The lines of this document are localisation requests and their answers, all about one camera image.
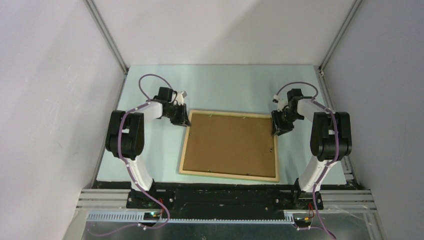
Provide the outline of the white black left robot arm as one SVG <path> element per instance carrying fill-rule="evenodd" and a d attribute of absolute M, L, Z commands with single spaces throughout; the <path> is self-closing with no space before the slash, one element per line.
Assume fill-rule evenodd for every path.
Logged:
<path fill-rule="evenodd" d="M 154 180 L 145 162 L 140 159 L 145 147 L 145 126 L 163 117 L 175 126 L 191 126 L 187 105 L 184 103 L 186 97 L 186 91 L 177 92 L 172 88 L 160 87 L 158 94 L 142 105 L 127 111 L 114 110 L 110 115 L 105 148 L 124 162 L 132 188 L 143 190 L 138 201 L 145 208 L 153 208 L 158 202 L 158 194 L 150 190 Z"/>

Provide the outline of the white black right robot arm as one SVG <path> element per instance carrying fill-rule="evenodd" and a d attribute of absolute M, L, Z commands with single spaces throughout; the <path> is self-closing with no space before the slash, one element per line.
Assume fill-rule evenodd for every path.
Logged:
<path fill-rule="evenodd" d="M 271 112 L 272 136 L 281 136 L 294 129 L 297 120 L 312 123 L 310 151 L 312 157 L 303 174 L 298 177 L 291 191 L 291 204 L 304 209 L 316 200 L 329 170 L 352 151 L 350 115 L 336 112 L 317 102 L 313 96 L 305 96 L 299 88 L 287 92 L 287 99 L 274 95 L 277 109 Z"/>

